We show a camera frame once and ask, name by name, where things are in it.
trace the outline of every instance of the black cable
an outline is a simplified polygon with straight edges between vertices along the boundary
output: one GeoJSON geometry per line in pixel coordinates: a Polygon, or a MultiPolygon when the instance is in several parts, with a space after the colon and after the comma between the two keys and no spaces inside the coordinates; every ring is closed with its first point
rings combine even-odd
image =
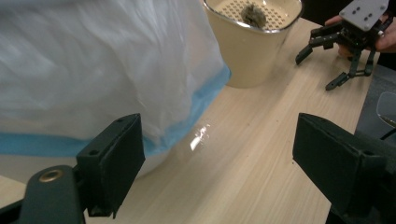
{"type": "Polygon", "coordinates": [[[385,140],[387,139],[389,136],[393,135],[394,133],[396,133],[396,129],[392,129],[389,132],[387,132],[386,134],[384,134],[380,139],[381,140],[385,140]]]}

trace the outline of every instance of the black robotic claw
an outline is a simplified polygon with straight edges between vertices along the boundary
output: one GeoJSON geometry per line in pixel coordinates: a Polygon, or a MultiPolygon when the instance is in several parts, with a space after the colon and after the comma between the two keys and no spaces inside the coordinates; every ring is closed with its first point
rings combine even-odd
{"type": "MultiPolygon", "coordinates": [[[[368,27],[365,18],[365,22],[356,21],[356,17],[359,16],[357,12],[358,8],[361,8],[361,4],[366,4],[365,7],[370,7],[367,1],[355,0],[348,5],[340,15],[343,17],[342,21],[336,22],[332,25],[323,26],[318,29],[311,31],[311,36],[308,45],[303,48],[295,58],[295,62],[300,64],[309,54],[313,52],[313,48],[322,46],[324,49],[332,49],[333,44],[337,43],[344,45],[349,48],[352,53],[351,65],[348,73],[341,73],[336,79],[331,81],[326,86],[326,91],[333,90],[337,86],[342,86],[345,82],[353,77],[368,77],[372,74],[374,56],[375,56],[375,41],[384,33],[384,31],[393,22],[393,15],[388,14],[388,18],[382,22],[380,19],[373,22],[373,25],[368,27]],[[354,10],[352,13],[347,14],[349,10],[354,10]],[[364,70],[358,70],[359,60],[361,58],[361,52],[364,49],[371,49],[367,63],[364,70]]],[[[377,11],[371,14],[371,17],[382,16],[384,11],[377,11]]]]}

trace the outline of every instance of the human hand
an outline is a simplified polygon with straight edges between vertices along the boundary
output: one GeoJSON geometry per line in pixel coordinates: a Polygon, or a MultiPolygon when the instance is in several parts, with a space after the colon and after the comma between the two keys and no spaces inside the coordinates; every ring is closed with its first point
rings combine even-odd
{"type": "MultiPolygon", "coordinates": [[[[335,16],[327,21],[325,25],[330,25],[340,21],[340,16],[335,16]]],[[[395,53],[396,52],[396,22],[390,24],[384,34],[378,38],[375,42],[375,49],[378,52],[395,53]]],[[[343,57],[352,57],[352,53],[347,49],[346,46],[339,45],[338,53],[343,57]]]]}

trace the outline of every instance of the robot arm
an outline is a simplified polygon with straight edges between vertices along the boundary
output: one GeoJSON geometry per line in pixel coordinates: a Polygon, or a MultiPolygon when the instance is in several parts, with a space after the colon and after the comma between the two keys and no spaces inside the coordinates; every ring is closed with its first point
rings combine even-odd
{"type": "Polygon", "coordinates": [[[326,86],[326,91],[343,85],[353,77],[368,77],[372,74],[375,41],[393,22],[393,15],[382,22],[380,17],[386,12],[389,0],[355,0],[340,12],[343,18],[335,24],[323,26],[311,31],[308,45],[297,55],[295,62],[300,64],[313,52],[312,48],[323,46],[332,49],[333,44],[345,45],[352,52],[349,72],[341,73],[326,86]],[[364,69],[359,70],[359,59],[364,49],[370,48],[370,54],[364,69]]]}

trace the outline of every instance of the mounting hole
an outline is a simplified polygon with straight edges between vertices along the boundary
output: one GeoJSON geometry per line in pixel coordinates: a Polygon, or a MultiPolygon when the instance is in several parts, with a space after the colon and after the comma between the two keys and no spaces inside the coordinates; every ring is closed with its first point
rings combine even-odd
{"type": "Polygon", "coordinates": [[[98,150],[92,150],[90,151],[90,156],[96,156],[97,154],[99,154],[98,150]]]}
{"type": "Polygon", "coordinates": [[[42,176],[40,176],[38,180],[43,183],[48,183],[58,179],[63,174],[64,172],[62,170],[51,170],[51,171],[47,171],[42,176]]]}
{"type": "Polygon", "coordinates": [[[374,153],[371,151],[363,151],[363,153],[367,156],[374,156],[374,153]]]}

